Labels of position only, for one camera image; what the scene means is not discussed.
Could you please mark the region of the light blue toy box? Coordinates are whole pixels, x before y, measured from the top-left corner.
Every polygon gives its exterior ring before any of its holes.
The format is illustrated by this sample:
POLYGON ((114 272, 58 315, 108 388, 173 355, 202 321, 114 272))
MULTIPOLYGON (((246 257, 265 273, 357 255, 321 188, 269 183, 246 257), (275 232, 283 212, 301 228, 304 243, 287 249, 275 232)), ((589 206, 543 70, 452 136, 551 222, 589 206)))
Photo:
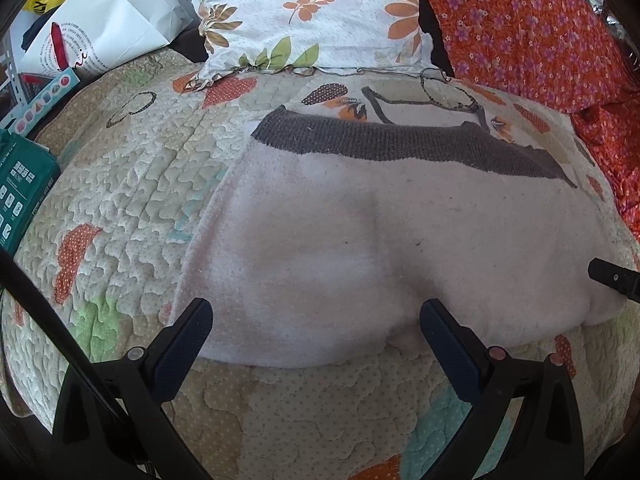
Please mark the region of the light blue toy box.
POLYGON ((27 104, 14 107, 1 121, 1 128, 19 136, 27 136, 56 104, 62 101, 80 83, 72 68, 58 73, 27 104))

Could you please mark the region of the pink sweater with grey trim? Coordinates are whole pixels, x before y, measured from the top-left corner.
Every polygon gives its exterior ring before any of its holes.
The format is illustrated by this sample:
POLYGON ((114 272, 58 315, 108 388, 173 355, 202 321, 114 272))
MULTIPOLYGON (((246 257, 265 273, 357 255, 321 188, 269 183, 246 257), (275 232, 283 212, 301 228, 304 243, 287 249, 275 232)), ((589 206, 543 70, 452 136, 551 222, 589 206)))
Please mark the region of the pink sweater with grey trim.
POLYGON ((524 128, 499 136, 478 105, 363 94, 365 122, 278 107, 254 125, 171 306, 210 303, 206 358, 295 368, 416 350, 432 298, 505 347, 624 310, 588 274, 623 245, 558 150, 524 128))

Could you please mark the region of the white floral pillow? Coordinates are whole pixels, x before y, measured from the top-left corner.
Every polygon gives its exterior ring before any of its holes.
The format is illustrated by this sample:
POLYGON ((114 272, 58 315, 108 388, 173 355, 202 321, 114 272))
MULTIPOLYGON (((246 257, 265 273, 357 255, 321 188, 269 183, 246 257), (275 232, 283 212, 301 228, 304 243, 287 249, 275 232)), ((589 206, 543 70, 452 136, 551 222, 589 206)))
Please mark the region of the white floral pillow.
POLYGON ((239 70, 392 70, 433 65, 420 0, 191 0, 207 58, 190 88, 239 70))

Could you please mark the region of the red floral blanket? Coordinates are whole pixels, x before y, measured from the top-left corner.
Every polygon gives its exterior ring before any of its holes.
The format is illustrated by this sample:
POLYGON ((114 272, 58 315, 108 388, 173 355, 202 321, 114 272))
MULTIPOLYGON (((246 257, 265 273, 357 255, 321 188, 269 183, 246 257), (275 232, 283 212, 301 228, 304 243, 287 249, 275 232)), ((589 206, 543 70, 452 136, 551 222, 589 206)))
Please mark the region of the red floral blanket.
POLYGON ((567 114, 639 231, 639 85, 585 0, 421 0, 433 63, 450 77, 567 114))

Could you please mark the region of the teal cardboard box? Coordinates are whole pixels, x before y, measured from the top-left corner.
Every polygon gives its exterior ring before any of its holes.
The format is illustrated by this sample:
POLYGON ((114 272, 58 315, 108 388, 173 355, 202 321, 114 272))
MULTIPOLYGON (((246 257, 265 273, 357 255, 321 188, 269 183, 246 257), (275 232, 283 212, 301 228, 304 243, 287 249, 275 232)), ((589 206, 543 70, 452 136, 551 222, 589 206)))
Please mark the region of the teal cardboard box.
POLYGON ((47 148, 1 130, 1 247, 11 256, 60 174, 47 148))

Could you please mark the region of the white paper bag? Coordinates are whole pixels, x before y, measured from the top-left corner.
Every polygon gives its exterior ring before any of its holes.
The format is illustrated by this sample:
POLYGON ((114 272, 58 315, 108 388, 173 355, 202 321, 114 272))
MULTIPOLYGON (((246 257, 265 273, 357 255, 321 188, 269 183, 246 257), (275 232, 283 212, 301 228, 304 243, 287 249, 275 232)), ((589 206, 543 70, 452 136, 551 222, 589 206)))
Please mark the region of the white paper bag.
POLYGON ((21 74, 52 77, 61 63, 87 79, 168 46, 192 22, 179 0, 65 0, 17 64, 21 74))

